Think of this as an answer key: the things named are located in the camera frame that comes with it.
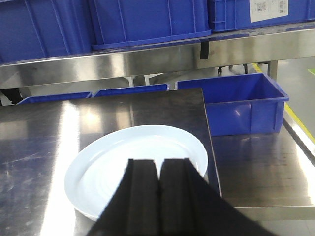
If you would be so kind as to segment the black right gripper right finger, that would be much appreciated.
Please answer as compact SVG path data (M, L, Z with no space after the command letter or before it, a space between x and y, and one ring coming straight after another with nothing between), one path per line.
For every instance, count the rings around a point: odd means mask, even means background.
M163 236L271 236L224 200L189 159L166 159L160 172Z

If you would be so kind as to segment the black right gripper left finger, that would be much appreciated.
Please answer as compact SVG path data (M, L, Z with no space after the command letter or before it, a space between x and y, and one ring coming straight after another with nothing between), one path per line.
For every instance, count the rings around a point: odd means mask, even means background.
M89 236L157 236L158 174L153 160L128 160L125 174Z

